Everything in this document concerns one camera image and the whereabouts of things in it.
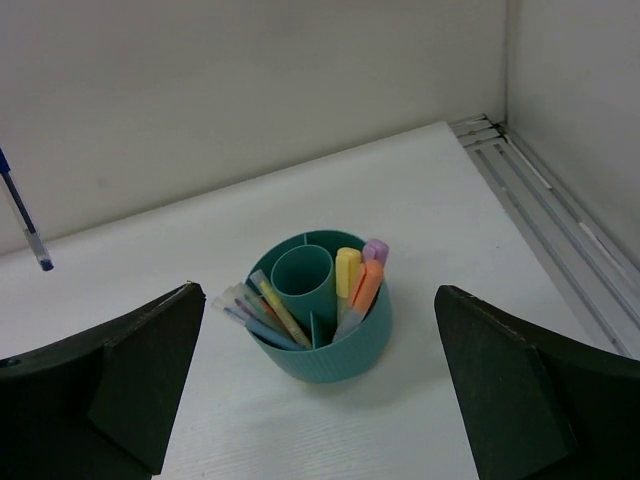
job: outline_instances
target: highlighter cap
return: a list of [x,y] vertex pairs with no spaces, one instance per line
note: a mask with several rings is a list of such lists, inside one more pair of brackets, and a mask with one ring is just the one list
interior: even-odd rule
[[360,275],[349,298],[351,308],[367,313],[383,279],[384,269],[377,260],[367,260],[360,265]]
[[355,248],[342,247],[336,255],[336,295],[349,298],[351,287],[358,279],[362,255]]
[[389,245],[384,243],[382,240],[378,240],[377,238],[372,238],[371,240],[369,240],[362,249],[362,259],[364,261],[377,260],[383,267],[385,263],[387,263],[388,255]]

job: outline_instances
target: purple highlighter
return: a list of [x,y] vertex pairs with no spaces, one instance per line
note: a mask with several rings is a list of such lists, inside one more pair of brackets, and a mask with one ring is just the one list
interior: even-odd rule
[[384,267],[389,255],[389,245],[382,240],[372,238],[362,249],[362,261],[377,260]]

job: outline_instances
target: highlighter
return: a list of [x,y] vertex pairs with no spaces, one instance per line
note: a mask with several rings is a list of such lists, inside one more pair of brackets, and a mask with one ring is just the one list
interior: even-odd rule
[[338,298],[338,325],[342,322],[351,290],[358,280],[362,255],[355,248],[343,247],[336,255],[336,296]]
[[362,259],[364,261],[378,260],[380,262],[380,265],[382,265],[383,267],[385,263],[387,263],[388,256],[389,245],[384,243],[382,240],[378,240],[377,238],[372,238],[371,240],[369,240],[362,249]]
[[271,306],[271,308],[273,308],[273,310],[276,312],[276,315],[278,315],[278,318],[285,326],[285,328],[289,331],[296,343],[307,348],[311,348],[311,342],[302,331],[298,323],[295,321],[295,319],[291,316],[287,308],[284,306],[278,294],[275,292],[275,290],[273,290],[271,283],[269,283],[269,280],[267,280],[267,277],[265,277],[262,270],[253,272],[249,278],[251,278],[251,281],[256,286],[256,288],[260,290],[260,293],[264,295],[265,300],[267,301],[269,306]]
[[360,265],[358,279],[349,298],[349,308],[342,317],[342,322],[338,325],[333,342],[346,337],[362,323],[376,298],[383,279],[384,269],[377,260],[367,260]]

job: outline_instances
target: blue pen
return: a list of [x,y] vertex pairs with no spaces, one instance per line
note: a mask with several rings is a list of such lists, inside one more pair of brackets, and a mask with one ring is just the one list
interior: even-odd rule
[[20,197],[20,193],[18,193],[18,188],[11,178],[11,174],[9,173],[10,171],[11,168],[9,167],[9,162],[7,162],[7,159],[0,148],[0,175],[4,180],[4,191],[7,195],[7,199],[11,204],[16,219],[22,227],[22,231],[24,232],[24,236],[27,239],[29,247],[31,247],[31,250],[38,259],[38,263],[40,263],[40,267],[42,267],[42,270],[45,272],[48,272],[53,269],[51,257],[49,256],[49,252],[44,246],[44,243],[42,243],[42,240],[40,239],[38,230],[36,229],[33,220],[31,220],[31,216],[22,201],[22,197]]
[[242,310],[236,310],[227,306],[220,297],[216,297],[212,303],[212,306],[217,310],[223,312],[227,317],[233,321],[239,323],[254,335],[266,340],[270,344],[281,348],[282,350],[306,350],[302,345],[298,345],[293,340],[285,337],[284,335],[271,330],[269,327],[246,315]]

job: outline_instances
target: pen holder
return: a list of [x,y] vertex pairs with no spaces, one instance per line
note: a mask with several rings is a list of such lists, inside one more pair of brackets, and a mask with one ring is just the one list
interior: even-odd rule
[[289,375],[311,383],[332,383],[371,368],[389,341],[391,303],[386,282],[363,322],[331,343],[336,329],[335,256],[339,248],[362,250],[365,242],[344,232],[303,233],[273,247],[251,269],[262,270],[282,303],[305,330],[313,348],[282,350],[251,335],[262,350]]

